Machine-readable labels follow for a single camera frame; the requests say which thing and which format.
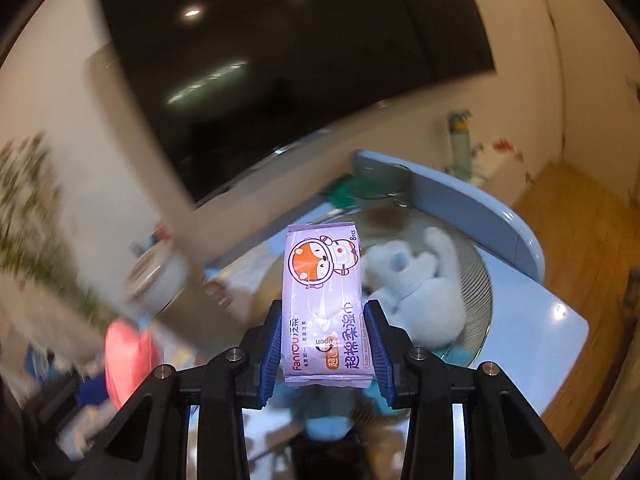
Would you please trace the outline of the red soft object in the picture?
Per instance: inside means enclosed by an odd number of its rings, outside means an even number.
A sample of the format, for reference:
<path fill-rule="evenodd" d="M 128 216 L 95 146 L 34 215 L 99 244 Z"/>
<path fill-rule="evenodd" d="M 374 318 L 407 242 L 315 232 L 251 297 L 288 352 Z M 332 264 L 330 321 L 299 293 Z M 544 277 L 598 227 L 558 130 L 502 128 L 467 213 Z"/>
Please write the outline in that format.
<path fill-rule="evenodd" d="M 148 330 L 139 332 L 123 320 L 107 327 L 104 339 L 105 383 L 116 408 L 122 408 L 161 360 L 162 350 Z"/>

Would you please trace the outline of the grey blue plush keychain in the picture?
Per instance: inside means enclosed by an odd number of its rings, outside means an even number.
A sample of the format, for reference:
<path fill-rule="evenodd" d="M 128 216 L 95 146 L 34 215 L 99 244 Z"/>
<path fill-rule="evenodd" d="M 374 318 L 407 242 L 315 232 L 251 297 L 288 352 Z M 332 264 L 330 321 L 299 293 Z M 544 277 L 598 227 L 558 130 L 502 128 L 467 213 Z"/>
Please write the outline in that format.
<path fill-rule="evenodd" d="M 460 264 L 445 231 L 431 226 L 423 239 L 427 250 L 419 255 L 404 240 L 370 247 L 362 257 L 362 281 L 390 324 L 403 328 L 414 344 L 437 350 L 465 324 Z"/>

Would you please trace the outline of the purple wet wipes pack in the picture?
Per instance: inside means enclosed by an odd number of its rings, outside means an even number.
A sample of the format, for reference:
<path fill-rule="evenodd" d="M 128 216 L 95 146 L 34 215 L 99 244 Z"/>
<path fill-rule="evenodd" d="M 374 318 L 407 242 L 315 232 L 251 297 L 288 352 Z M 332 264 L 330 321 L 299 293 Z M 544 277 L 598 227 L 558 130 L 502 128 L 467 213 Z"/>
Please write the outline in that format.
<path fill-rule="evenodd" d="M 360 239 L 352 222 L 288 228 L 281 353 L 284 380 L 292 387 L 371 385 Z"/>

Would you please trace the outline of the teal drawstring pouch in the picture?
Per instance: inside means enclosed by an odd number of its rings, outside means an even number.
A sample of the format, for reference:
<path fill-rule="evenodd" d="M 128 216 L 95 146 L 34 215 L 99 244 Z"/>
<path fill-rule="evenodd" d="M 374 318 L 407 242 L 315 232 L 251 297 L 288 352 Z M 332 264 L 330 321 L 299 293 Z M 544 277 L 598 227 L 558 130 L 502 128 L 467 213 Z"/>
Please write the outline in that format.
<path fill-rule="evenodd" d="M 289 410 L 304 434 L 317 441 L 341 440 L 356 425 L 398 414 L 387 405 L 374 382 L 365 389 L 290 387 L 280 382 L 268 405 Z"/>

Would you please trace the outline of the beige thermos bottle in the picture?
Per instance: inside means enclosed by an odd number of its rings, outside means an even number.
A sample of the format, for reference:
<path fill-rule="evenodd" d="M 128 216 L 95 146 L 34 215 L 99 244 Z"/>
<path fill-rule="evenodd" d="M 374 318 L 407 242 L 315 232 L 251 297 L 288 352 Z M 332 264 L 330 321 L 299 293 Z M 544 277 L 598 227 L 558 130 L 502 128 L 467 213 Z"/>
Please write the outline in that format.
<path fill-rule="evenodd" d="M 189 263 L 171 244 L 157 243 L 144 252 L 129 271 L 127 299 L 140 314 L 158 315 L 183 290 Z"/>

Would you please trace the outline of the cardboard pen holder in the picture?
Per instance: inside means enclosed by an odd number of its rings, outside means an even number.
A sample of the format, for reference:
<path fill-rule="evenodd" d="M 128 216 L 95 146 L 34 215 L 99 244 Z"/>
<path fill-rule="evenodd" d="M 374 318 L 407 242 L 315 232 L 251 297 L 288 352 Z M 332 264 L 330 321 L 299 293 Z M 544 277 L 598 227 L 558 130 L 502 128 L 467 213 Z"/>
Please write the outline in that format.
<path fill-rule="evenodd" d="M 164 244 L 171 246 L 172 236 L 171 232 L 165 223 L 157 223 L 153 232 L 144 240 L 134 240 L 129 249 L 136 257 L 142 257 L 146 252 L 155 247 L 158 244 Z"/>

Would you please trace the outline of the glass vase with stems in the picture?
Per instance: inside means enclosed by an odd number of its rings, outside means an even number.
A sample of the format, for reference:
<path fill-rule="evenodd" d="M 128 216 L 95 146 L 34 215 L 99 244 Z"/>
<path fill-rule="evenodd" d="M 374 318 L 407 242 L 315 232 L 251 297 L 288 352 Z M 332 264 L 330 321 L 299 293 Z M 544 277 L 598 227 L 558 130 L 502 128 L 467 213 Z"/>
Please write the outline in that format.
<path fill-rule="evenodd" d="M 53 292 L 101 332 L 112 309 L 79 271 L 60 226 L 62 186 L 44 134 L 1 148 L 1 272 Z"/>

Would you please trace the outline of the steel pot with glass lid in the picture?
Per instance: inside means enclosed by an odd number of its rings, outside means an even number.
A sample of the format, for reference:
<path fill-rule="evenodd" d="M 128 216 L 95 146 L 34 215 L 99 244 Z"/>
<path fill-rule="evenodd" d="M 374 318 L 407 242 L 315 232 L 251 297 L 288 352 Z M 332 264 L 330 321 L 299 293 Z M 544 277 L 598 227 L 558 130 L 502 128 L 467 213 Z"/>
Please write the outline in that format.
<path fill-rule="evenodd" d="M 319 192 L 335 209 L 351 211 L 365 206 L 408 203 L 412 172 L 404 165 L 361 166 L 342 174 Z"/>

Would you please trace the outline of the white low shelf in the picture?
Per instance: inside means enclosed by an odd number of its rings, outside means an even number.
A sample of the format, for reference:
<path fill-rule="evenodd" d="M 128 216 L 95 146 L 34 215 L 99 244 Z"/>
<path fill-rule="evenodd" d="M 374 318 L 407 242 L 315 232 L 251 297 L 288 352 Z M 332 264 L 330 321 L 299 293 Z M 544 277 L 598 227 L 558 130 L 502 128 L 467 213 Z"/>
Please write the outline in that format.
<path fill-rule="evenodd" d="M 522 152 L 499 152 L 492 146 L 479 152 L 472 162 L 472 185 L 508 206 L 514 205 L 528 188 Z"/>

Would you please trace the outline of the green water bottle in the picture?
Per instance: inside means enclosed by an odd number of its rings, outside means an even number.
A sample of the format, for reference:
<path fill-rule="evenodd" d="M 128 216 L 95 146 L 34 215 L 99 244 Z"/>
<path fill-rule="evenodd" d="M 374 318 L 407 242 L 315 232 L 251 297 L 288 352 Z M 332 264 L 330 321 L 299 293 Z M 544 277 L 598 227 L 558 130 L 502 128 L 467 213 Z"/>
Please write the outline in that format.
<path fill-rule="evenodd" d="M 452 171 L 461 180 L 472 178 L 472 146 L 469 132 L 471 112 L 459 110 L 447 117 L 452 153 Z"/>

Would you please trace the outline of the dark wall television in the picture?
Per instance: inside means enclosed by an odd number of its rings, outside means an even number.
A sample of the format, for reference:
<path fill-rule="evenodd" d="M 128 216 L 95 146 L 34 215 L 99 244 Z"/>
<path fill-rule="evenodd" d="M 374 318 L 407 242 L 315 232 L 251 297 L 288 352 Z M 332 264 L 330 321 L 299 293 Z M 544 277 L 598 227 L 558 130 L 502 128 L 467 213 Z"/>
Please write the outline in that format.
<path fill-rule="evenodd" d="M 100 0 L 191 200 L 407 92 L 494 69 L 475 0 Z"/>

